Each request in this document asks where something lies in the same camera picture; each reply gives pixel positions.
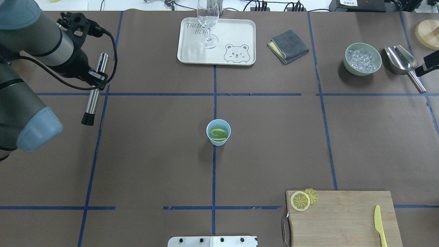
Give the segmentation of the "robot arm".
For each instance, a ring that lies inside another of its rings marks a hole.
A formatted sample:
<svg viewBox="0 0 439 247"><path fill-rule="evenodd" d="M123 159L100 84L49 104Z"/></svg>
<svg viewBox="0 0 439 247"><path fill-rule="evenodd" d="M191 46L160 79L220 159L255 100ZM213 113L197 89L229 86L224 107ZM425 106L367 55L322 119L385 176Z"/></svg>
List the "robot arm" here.
<svg viewBox="0 0 439 247"><path fill-rule="evenodd" d="M101 91L113 79L118 63L111 33L83 13L61 13L54 21L34 0L1 1L1 160L15 150L31 153L58 136L63 125L25 82L13 62L34 63L60 83L89 91L83 125L94 124ZM108 55L102 53L97 69L82 50L88 36L107 35L114 49L114 68L105 72Z"/></svg>

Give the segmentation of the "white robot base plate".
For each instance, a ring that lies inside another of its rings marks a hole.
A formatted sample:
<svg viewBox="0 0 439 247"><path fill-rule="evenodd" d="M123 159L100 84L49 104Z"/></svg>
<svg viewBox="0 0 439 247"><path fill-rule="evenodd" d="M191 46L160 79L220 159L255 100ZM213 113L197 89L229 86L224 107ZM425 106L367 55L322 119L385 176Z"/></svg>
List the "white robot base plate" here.
<svg viewBox="0 0 439 247"><path fill-rule="evenodd" d="M256 236L175 236L168 247L257 247Z"/></svg>

